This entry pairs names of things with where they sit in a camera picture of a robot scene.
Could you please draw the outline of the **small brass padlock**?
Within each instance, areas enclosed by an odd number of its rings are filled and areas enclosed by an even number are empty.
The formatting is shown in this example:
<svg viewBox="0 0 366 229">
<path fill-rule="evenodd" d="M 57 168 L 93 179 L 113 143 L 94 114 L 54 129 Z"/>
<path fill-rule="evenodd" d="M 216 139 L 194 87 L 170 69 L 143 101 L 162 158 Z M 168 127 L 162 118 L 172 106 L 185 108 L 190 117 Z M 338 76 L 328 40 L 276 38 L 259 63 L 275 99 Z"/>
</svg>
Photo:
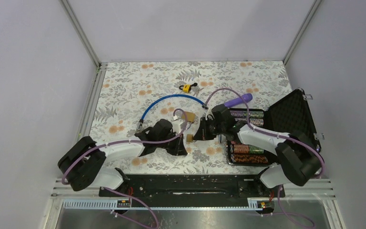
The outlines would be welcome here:
<svg viewBox="0 0 366 229">
<path fill-rule="evenodd" d="M 192 134 L 188 134 L 186 136 L 186 142 L 188 142 L 188 143 L 194 142 L 194 138 L 193 138 L 193 135 Z"/>
</svg>

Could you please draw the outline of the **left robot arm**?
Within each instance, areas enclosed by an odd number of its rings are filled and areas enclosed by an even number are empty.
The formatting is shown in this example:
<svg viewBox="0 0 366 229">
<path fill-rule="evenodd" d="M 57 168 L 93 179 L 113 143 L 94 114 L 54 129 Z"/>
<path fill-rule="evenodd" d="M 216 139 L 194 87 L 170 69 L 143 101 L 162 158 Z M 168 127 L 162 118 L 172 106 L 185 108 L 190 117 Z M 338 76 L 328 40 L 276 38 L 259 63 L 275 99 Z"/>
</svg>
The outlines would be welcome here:
<svg viewBox="0 0 366 229">
<path fill-rule="evenodd" d="M 186 156 L 183 131 L 188 122 L 183 119 L 160 119 L 153 127 L 136 133 L 128 140 L 98 146 L 90 137 L 81 138 L 57 163 L 64 182 L 74 191 L 88 187 L 108 187 L 117 196 L 128 192 L 127 177 L 119 168 L 104 164 L 118 159 L 142 157 L 164 149 L 172 156 Z"/>
</svg>

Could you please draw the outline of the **yellow padlock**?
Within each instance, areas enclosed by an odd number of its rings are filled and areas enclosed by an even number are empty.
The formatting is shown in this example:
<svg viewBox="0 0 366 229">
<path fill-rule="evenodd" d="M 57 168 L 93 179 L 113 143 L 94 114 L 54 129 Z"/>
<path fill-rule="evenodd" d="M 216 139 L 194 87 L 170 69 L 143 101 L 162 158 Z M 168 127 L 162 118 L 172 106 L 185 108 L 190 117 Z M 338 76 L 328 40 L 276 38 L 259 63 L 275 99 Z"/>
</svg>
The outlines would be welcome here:
<svg viewBox="0 0 366 229">
<path fill-rule="evenodd" d="M 191 90 L 198 86 L 198 83 L 180 85 L 179 89 L 184 93 L 190 93 Z"/>
</svg>

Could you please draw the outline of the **large brass padlock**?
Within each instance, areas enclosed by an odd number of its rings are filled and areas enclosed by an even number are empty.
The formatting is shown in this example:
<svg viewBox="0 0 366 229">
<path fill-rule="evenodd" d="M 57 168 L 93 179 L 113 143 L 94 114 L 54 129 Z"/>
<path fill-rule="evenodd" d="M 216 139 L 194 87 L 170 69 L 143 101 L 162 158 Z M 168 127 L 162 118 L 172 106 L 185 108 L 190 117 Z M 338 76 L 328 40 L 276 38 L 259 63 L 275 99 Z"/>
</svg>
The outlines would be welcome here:
<svg viewBox="0 0 366 229">
<path fill-rule="evenodd" d="M 181 118 L 189 123 L 194 123 L 196 119 L 196 114 L 185 111 L 184 114 L 182 114 Z"/>
</svg>

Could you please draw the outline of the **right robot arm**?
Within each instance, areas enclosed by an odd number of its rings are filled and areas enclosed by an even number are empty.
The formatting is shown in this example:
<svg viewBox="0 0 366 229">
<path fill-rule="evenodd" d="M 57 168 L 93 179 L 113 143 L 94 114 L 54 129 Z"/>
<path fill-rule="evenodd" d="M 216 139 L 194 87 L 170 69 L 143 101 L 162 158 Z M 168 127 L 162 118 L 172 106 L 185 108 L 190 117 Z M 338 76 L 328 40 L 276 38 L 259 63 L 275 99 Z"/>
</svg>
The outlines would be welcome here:
<svg viewBox="0 0 366 229">
<path fill-rule="evenodd" d="M 322 157 L 316 151 L 310 138 L 300 131 L 282 133 L 257 127 L 249 121 L 236 121 L 230 110 L 220 104 L 207 111 L 199 120 L 194 141 L 207 141 L 223 135 L 229 141 L 261 148 L 277 156 L 278 165 L 259 173 L 254 184 L 256 194 L 265 197 L 273 188 L 292 183 L 303 186 L 315 177 L 318 170 L 324 170 Z"/>
</svg>

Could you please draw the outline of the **blue cable lock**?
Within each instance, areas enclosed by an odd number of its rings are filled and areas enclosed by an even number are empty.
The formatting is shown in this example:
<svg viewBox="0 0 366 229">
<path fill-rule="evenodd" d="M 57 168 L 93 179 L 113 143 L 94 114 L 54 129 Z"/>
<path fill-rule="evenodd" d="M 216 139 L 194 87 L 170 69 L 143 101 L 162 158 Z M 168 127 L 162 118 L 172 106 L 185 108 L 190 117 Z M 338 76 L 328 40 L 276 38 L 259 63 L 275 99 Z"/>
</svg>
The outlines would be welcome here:
<svg viewBox="0 0 366 229">
<path fill-rule="evenodd" d="M 138 124 L 137 124 L 137 128 L 136 128 L 136 132 L 139 132 L 142 130 L 142 125 L 143 125 L 143 122 L 144 122 L 144 119 L 146 117 L 146 115 L 148 114 L 148 112 L 156 105 L 158 104 L 159 102 L 163 101 L 163 100 L 166 100 L 166 99 L 169 99 L 169 98 L 174 98 L 174 97 L 182 97 L 182 98 L 188 98 L 188 99 L 192 99 L 192 100 L 195 100 L 196 102 L 200 103 L 202 105 L 202 108 L 203 109 L 208 109 L 208 106 L 205 105 L 205 103 L 203 101 L 201 101 L 200 99 L 194 97 L 194 96 L 190 96 L 190 95 L 184 95 L 184 94 L 172 94 L 172 95 L 167 95 L 167 96 L 164 96 L 164 97 L 161 97 L 159 99 L 157 99 L 156 101 L 154 101 L 152 104 L 149 105 L 149 107 L 144 111 L 144 113 L 142 114 L 141 118 L 139 119 L 138 121 Z"/>
</svg>

